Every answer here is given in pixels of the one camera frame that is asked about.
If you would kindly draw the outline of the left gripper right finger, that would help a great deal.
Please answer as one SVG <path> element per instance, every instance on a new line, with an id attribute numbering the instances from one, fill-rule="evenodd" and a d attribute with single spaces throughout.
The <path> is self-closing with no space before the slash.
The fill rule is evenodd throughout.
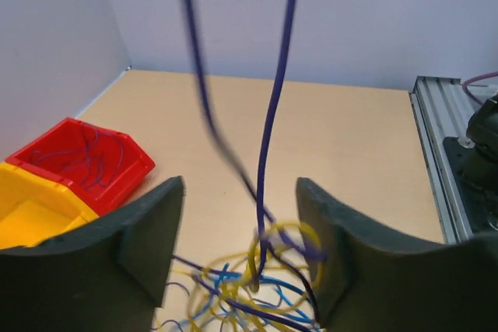
<path id="1" fill-rule="evenodd" d="M 329 331 L 495 331 L 497 236 L 456 244 L 410 236 L 296 182 L 301 222 L 327 254 L 314 289 Z"/>

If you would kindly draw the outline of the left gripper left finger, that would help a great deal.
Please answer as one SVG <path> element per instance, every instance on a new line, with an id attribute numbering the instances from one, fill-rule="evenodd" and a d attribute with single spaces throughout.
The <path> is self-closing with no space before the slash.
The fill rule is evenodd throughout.
<path id="1" fill-rule="evenodd" d="M 1 252 L 3 331 L 148 331 L 184 203 L 180 176 L 34 247 Z"/>

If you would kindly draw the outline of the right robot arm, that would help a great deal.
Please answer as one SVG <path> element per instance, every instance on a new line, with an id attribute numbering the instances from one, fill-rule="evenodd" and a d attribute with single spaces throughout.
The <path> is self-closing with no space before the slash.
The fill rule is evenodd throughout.
<path id="1" fill-rule="evenodd" d="M 497 193 L 496 94 L 471 116 L 466 135 L 475 146 L 463 166 L 463 177 L 477 187 Z"/>

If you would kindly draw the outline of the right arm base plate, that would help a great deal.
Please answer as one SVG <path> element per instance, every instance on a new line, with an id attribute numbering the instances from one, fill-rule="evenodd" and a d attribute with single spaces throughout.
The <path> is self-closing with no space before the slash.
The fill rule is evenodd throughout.
<path id="1" fill-rule="evenodd" d="M 497 232 L 497 161 L 458 138 L 446 137 L 444 151 L 472 233 Z"/>

